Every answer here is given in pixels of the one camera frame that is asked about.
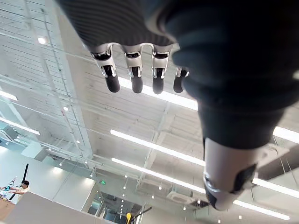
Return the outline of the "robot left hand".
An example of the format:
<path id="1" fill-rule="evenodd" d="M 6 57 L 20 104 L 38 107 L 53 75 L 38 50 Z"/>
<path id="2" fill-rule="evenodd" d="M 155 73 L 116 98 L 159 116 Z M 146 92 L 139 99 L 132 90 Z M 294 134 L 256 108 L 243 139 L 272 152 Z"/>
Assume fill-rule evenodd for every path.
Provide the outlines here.
<path id="1" fill-rule="evenodd" d="M 296 0 L 59 0 L 111 92 L 119 45 L 132 89 L 142 91 L 141 52 L 152 48 L 153 91 L 163 91 L 168 58 L 174 91 L 198 103 L 206 196 L 228 209 L 254 177 L 262 147 L 299 99 Z"/>

